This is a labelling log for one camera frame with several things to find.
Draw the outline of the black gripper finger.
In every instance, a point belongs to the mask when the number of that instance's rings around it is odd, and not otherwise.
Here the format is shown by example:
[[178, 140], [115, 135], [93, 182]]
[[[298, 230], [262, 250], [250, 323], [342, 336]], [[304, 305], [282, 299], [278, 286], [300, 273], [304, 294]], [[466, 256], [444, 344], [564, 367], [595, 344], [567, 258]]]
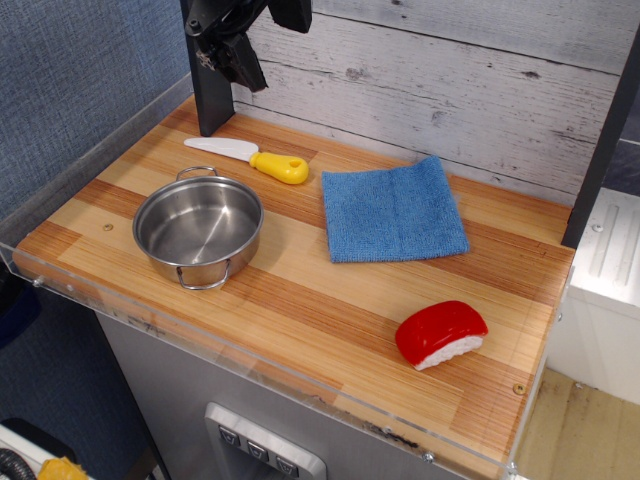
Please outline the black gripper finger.
[[311, 0], [272, 0], [269, 11], [276, 24], [306, 34], [311, 28]]
[[223, 41], [219, 63], [229, 82], [244, 86], [251, 92], [267, 88], [257, 55], [245, 34], [237, 34]]

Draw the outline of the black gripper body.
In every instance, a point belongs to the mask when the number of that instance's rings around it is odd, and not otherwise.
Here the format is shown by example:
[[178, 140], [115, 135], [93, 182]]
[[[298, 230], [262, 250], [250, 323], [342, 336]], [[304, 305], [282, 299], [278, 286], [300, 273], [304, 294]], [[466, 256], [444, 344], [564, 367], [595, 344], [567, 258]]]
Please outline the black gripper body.
[[223, 41], [245, 34], [267, 7], [267, 1], [193, 1], [184, 24], [204, 63], [219, 63]]

